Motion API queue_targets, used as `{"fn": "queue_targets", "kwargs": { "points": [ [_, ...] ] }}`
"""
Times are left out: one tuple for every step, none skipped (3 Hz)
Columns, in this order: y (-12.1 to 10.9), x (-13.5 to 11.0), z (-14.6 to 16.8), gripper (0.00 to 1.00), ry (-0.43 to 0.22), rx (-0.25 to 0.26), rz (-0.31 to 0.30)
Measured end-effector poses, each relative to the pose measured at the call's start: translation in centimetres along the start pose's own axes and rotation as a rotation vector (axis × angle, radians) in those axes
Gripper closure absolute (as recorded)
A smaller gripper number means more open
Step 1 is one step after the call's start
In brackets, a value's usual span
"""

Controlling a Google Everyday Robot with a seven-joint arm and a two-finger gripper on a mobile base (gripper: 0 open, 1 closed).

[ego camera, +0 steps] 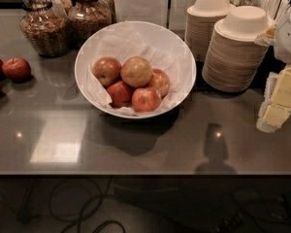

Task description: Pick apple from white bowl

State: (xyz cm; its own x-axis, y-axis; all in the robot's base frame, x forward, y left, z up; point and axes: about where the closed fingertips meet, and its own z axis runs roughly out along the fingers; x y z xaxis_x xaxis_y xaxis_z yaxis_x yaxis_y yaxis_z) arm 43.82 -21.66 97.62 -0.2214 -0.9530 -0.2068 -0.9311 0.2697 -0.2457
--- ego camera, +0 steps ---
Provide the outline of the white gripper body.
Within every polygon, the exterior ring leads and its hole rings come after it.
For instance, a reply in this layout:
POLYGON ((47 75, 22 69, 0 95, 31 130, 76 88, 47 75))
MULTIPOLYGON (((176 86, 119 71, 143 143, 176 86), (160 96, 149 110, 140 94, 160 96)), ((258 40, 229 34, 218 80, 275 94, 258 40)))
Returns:
POLYGON ((274 53, 276 59, 291 64, 291 6, 276 26, 274 53))

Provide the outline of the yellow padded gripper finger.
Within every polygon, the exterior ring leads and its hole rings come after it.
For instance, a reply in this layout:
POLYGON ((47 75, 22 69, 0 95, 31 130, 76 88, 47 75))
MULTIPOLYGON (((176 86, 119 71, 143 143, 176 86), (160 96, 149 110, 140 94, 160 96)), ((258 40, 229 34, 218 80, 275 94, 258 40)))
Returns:
POLYGON ((275 44, 275 32, 276 25, 272 24, 264 32, 256 37, 254 43, 262 47, 273 46, 275 44))
POLYGON ((278 74, 271 72, 267 78, 264 101, 261 104, 256 127, 273 133, 291 116, 291 64, 278 74))

